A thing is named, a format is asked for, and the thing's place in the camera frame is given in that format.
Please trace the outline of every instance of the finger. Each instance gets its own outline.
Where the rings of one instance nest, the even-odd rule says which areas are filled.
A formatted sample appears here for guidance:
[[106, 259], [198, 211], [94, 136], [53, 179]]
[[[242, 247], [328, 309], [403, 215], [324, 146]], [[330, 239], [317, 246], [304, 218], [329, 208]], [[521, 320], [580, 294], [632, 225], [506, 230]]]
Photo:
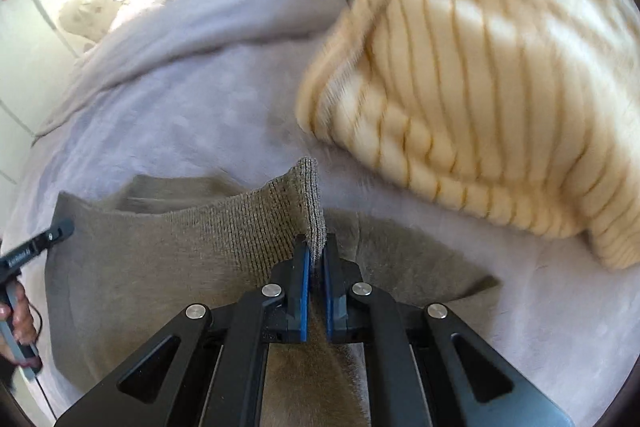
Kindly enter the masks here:
[[27, 294], [24, 291], [24, 286], [22, 286], [21, 283], [16, 282], [14, 285], [14, 290], [15, 290], [15, 298], [17, 298], [18, 301], [22, 301], [23, 299], [27, 298]]
[[14, 309], [14, 326], [17, 326], [27, 318], [31, 317], [31, 310], [29, 309], [29, 302], [22, 301]]
[[5, 321], [11, 317], [11, 307], [6, 304], [0, 304], [0, 321]]
[[21, 325], [14, 330], [14, 339], [20, 344], [32, 344], [36, 341], [37, 332], [33, 323]]

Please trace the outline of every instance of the bed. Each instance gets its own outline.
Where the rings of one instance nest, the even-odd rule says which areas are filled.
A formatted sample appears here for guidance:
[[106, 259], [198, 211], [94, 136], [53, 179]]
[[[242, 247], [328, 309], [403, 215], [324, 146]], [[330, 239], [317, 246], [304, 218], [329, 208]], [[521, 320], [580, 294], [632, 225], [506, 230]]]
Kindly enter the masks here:
[[[495, 275], [503, 290], [487, 341], [577, 427], [593, 426], [640, 353], [640, 267], [608, 272], [583, 237], [546, 241], [443, 210], [305, 136], [292, 109], [298, 83], [345, 3], [131, 0], [78, 62], [34, 144], [3, 248], [49, 226], [60, 190], [97, 200], [140, 173], [218, 171], [254, 188], [312, 156], [324, 206], [421, 229]], [[44, 262], [23, 278], [41, 311]], [[55, 368], [47, 314], [40, 348], [59, 415], [79, 393]]]

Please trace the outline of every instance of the metal screw head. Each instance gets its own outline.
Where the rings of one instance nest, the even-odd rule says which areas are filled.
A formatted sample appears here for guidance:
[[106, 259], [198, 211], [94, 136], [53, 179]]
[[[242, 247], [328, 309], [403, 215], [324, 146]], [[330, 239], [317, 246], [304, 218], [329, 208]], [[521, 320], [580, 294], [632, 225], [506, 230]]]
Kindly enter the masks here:
[[444, 319], [449, 314], [449, 310], [443, 304], [432, 304], [427, 308], [427, 313], [434, 319]]
[[262, 295], [264, 295], [265, 297], [277, 297], [278, 295], [280, 295], [282, 293], [282, 288], [280, 288], [280, 285], [278, 284], [265, 284], [262, 287]]
[[356, 282], [352, 287], [351, 287], [351, 291], [354, 292], [356, 295], [361, 295], [361, 296], [367, 296], [367, 295], [371, 295], [371, 292], [373, 291], [373, 288], [371, 287], [371, 285], [369, 283], [366, 282]]
[[187, 317], [190, 319], [201, 319], [205, 313], [207, 309], [202, 304], [192, 304], [187, 308]]

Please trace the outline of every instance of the ribbed knit pillow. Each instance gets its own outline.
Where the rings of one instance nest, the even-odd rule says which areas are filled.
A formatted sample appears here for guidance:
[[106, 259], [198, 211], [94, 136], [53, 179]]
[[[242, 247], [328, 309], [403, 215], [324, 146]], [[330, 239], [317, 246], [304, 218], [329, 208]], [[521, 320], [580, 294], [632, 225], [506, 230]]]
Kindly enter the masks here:
[[303, 130], [448, 208], [640, 261], [632, 0], [353, 0], [303, 79]]

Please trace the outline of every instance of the gray blanket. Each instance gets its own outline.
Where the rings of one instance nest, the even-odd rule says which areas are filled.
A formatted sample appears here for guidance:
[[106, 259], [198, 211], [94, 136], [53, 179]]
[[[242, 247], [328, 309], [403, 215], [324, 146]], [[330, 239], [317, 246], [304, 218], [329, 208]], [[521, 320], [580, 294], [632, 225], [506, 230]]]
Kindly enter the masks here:
[[[485, 338], [578, 427], [592, 427], [640, 353], [640, 268], [610, 273], [581, 237], [546, 241], [443, 210], [305, 137], [293, 116], [298, 84], [346, 3], [175, 0], [107, 35], [31, 151], [3, 250], [50, 224], [61, 190], [95, 201], [140, 173], [220, 171], [258, 188], [311, 156], [324, 206], [393, 219], [499, 279]], [[43, 262], [24, 272], [41, 310]], [[56, 371], [44, 319], [40, 380], [61, 412], [80, 393]]]
[[[264, 285], [298, 233], [317, 265], [325, 223], [314, 161], [303, 158], [259, 190], [229, 196], [232, 187], [223, 177], [139, 176], [94, 205], [60, 195], [54, 219], [71, 217], [76, 231], [47, 258], [50, 334], [56, 367], [80, 390], [188, 304], [223, 306]], [[340, 210], [326, 219], [366, 280], [422, 307], [454, 299], [452, 309], [490, 330], [498, 286], [484, 270], [391, 221]], [[367, 425], [360, 349], [330, 346], [314, 311], [308, 344], [270, 350], [263, 427]]]

